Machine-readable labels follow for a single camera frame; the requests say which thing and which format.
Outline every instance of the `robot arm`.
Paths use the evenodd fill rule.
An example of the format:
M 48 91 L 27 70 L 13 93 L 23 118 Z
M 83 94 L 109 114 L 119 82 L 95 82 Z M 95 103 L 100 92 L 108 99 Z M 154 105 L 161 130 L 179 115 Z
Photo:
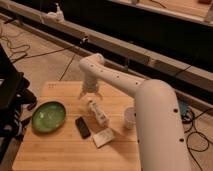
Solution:
M 98 79 L 134 98 L 136 129 L 143 171 L 190 171 L 177 97 L 160 80 L 144 80 L 104 66 L 101 54 L 80 61 L 83 94 L 97 93 Z

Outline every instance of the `white bottle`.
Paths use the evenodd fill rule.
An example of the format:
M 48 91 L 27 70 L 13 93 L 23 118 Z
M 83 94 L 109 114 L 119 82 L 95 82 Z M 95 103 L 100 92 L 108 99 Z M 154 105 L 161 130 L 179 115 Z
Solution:
M 58 3 L 55 3 L 55 4 L 56 4 L 56 7 L 57 7 L 57 11 L 56 11 L 57 21 L 64 22 L 64 13 L 61 10 L 61 8 L 59 7 L 59 4 Z
M 109 118 L 99 105 L 93 100 L 89 100 L 89 107 L 94 112 L 98 124 L 101 127 L 107 127 L 109 125 Z

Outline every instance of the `paper cup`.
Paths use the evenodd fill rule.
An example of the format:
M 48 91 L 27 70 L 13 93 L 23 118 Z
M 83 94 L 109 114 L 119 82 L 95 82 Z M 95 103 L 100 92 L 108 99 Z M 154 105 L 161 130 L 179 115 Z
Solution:
M 127 129 L 132 129 L 135 125 L 134 107 L 128 107 L 124 111 L 124 125 Z

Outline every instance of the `black cable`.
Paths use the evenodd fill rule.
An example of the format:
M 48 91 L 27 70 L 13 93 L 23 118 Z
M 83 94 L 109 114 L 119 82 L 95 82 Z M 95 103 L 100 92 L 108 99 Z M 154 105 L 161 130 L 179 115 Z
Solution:
M 155 0 L 150 0 L 150 1 L 160 5 L 161 7 L 165 8 L 165 9 L 167 9 L 165 5 L 163 5 L 162 3 L 158 2 L 158 1 L 155 1 Z
M 207 112 L 213 110 L 213 108 L 209 108 L 209 109 L 206 109 L 205 111 L 203 111 L 202 113 L 200 113 L 199 115 L 197 115 L 194 119 L 197 119 L 199 117 L 201 117 L 202 115 L 206 114 Z
M 22 56 L 27 56 L 27 51 L 30 49 L 30 45 L 28 44 L 24 44 L 24 45 L 20 45 L 20 46 L 13 46 L 12 41 L 5 35 L 3 35 L 3 27 L 0 27 L 0 39 L 5 41 L 7 44 L 8 49 L 11 52 L 11 55 L 9 56 L 9 58 L 12 58 L 13 56 L 17 55 L 17 54 L 21 54 Z
M 20 61 L 22 59 L 36 58 L 36 57 L 41 57 L 41 56 L 45 56 L 45 55 L 61 52 L 61 51 L 64 51 L 64 50 L 68 50 L 68 49 L 74 48 L 75 46 L 76 45 L 73 45 L 73 46 L 70 46 L 70 47 L 62 48 L 62 49 L 59 49 L 59 50 L 54 50 L 54 51 L 51 51 L 51 52 L 41 53 L 41 54 L 38 54 L 38 55 L 24 56 L 24 57 L 22 56 L 20 58 L 15 59 L 13 61 L 13 63 L 16 63 L 16 62 L 18 62 L 18 61 Z
M 182 69 L 182 70 L 180 70 L 180 71 L 178 71 L 177 73 L 175 73 L 174 75 L 173 75 L 173 77 L 177 77 L 179 74 L 181 74 L 182 72 L 185 72 L 185 71 L 187 71 L 189 68 L 191 68 L 192 67 L 192 65 L 189 65 L 188 67 L 186 67 L 185 69 Z
M 77 51 L 73 54 L 73 57 L 71 58 L 70 62 L 68 63 L 68 65 L 67 65 L 66 69 L 64 70 L 63 74 L 61 75 L 61 78 L 59 79 L 59 81 L 61 81 L 61 80 L 63 79 L 63 77 L 65 76 L 66 72 L 68 71 L 68 69 L 69 69 L 71 63 L 73 62 L 75 56 L 76 56 L 76 55 L 78 54 L 78 52 L 80 51 L 80 45 L 78 46 Z
M 199 162 L 197 161 L 197 159 L 195 158 L 195 156 L 192 154 L 192 151 L 194 152 L 205 152 L 209 149 L 210 145 L 213 145 L 213 142 L 210 141 L 207 136 L 205 134 L 203 134 L 202 132 L 198 131 L 198 129 L 196 128 L 196 124 L 195 124 L 195 121 L 201 117 L 202 115 L 204 115 L 206 112 L 208 111 L 211 111 L 213 110 L 213 108 L 209 108 L 205 111 L 203 111 L 202 113 L 200 113 L 199 115 L 195 116 L 195 113 L 194 111 L 189 108 L 189 111 L 187 114 L 190 114 L 189 116 L 187 116 L 188 118 L 190 118 L 189 120 L 185 120 L 185 118 L 183 118 L 183 123 L 184 124 L 191 124 L 190 128 L 188 130 L 185 131 L 185 133 L 188 133 L 190 132 L 192 129 L 194 129 L 193 132 L 190 132 L 186 138 L 186 144 L 187 144 L 187 148 L 188 148 L 188 151 L 189 151 L 189 154 L 191 155 L 191 157 L 193 158 L 193 160 L 195 161 L 195 163 L 197 164 L 197 166 L 199 167 L 199 169 L 201 171 L 203 171 L 201 165 L 199 164 Z M 189 139 L 193 136 L 193 135 L 196 135 L 198 134 L 203 140 L 205 140 L 206 142 L 206 147 L 204 146 L 203 149 L 195 149 L 195 148 L 192 148 L 189 146 Z

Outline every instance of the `wooden table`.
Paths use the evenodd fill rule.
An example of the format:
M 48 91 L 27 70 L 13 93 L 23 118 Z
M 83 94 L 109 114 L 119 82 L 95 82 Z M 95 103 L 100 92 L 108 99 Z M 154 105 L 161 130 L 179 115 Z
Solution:
M 136 130 L 123 125 L 123 111 L 133 106 L 133 99 L 117 89 L 101 82 L 101 101 L 94 99 L 110 118 L 109 127 L 116 139 L 97 149 L 92 136 L 83 140 L 74 124 L 83 116 L 93 134 L 100 128 L 87 106 L 87 98 L 78 100 L 82 82 L 48 82 L 43 88 L 39 104 L 59 101 L 64 104 L 67 117 L 57 131 L 38 135 L 28 126 L 24 141 L 13 164 L 14 171 L 139 171 L 140 161 Z

